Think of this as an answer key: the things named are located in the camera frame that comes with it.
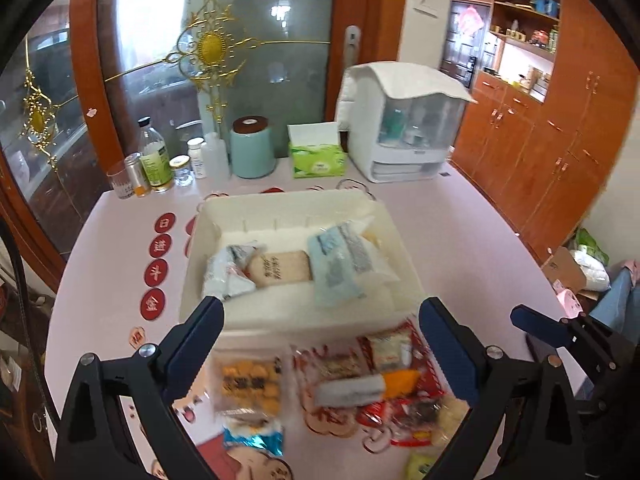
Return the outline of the dark dried fruit bag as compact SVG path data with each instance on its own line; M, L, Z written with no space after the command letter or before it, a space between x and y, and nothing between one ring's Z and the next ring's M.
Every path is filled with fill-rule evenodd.
M363 447L380 454L391 446L423 448L432 444L442 399L401 398L358 408L356 421L366 436Z

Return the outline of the green snack packet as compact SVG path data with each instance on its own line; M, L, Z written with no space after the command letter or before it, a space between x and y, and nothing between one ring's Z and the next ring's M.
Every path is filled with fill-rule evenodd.
M435 465L437 458L433 455L412 452L405 466L404 480L423 480Z

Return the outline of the white grey snack packet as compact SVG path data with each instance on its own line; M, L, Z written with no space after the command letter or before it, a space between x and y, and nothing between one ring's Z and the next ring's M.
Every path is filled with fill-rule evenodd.
M264 244L257 243L221 248L207 260L202 296L224 301L254 292L257 285L245 274L245 269L264 249Z

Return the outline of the cream Lipo biscuit packet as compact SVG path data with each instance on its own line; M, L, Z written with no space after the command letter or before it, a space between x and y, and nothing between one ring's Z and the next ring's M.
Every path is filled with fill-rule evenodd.
M394 372L411 366L412 333L407 326L362 336L358 342L372 372Z

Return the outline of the red snack bag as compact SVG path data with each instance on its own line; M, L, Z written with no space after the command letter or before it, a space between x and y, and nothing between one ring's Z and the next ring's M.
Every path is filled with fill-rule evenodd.
M328 346L296 348L294 367L310 384L356 378L364 374L360 356L355 350L332 352Z

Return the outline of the brown paper snack bag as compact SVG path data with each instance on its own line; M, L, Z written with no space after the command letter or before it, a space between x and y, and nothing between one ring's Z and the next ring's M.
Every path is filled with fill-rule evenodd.
M309 257L302 250L259 254L250 260L245 274L258 288L312 280Z

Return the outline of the orange white snack bar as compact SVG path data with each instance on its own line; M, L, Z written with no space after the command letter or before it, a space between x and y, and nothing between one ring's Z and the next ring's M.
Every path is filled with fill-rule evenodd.
M420 376L418 370L395 370L322 382L314 390L314 404L322 408L358 408L403 398L413 393Z

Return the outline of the large white blue snack bag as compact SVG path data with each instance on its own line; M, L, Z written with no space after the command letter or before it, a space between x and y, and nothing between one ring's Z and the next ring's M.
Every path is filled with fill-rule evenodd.
M372 220L347 220L307 238L317 307L341 307L399 281L380 248L366 237Z

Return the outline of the yellow crackers clear bag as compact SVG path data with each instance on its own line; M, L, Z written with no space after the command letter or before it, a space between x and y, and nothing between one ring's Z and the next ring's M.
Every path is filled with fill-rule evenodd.
M280 415L283 400L280 356L218 353L214 356L213 373L213 401L218 413Z

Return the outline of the small glass jar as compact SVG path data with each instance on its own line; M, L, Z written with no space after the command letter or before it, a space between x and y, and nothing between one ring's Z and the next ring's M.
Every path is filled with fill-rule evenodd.
M189 155L177 155L169 161L169 167L177 186L189 186L193 182Z

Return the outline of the small metal can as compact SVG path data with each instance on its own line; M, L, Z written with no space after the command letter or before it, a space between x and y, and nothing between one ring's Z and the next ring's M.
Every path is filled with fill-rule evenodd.
M134 190L134 195L144 197L150 194L151 185L149 184L148 178L144 172L140 153L134 152L128 155L124 159L124 166L132 189Z

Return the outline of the glass bottle green label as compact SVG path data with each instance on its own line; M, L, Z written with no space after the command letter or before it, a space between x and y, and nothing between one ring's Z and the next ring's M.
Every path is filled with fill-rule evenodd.
M164 138L156 131L149 116L138 119L138 148L142 168L153 191L163 193L172 187L174 177L169 166Z

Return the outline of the small white pill bottle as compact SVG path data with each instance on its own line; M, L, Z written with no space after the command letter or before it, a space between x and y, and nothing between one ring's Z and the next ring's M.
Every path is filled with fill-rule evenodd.
M186 142L188 146L188 154L191 159L191 167L196 180L205 179L207 177L206 167L203 156L203 146L205 140L201 136L190 139Z

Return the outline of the white medicine storage box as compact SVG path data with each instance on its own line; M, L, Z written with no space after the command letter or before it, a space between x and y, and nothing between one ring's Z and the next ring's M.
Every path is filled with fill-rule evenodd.
M476 99L457 79L414 63L381 61L345 70L335 119L347 151L373 183L435 177Z

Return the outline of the green tissue box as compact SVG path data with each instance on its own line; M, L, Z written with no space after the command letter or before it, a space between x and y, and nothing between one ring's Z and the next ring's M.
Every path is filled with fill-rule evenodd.
M346 154L337 122L288 125L288 140L295 179L344 176Z

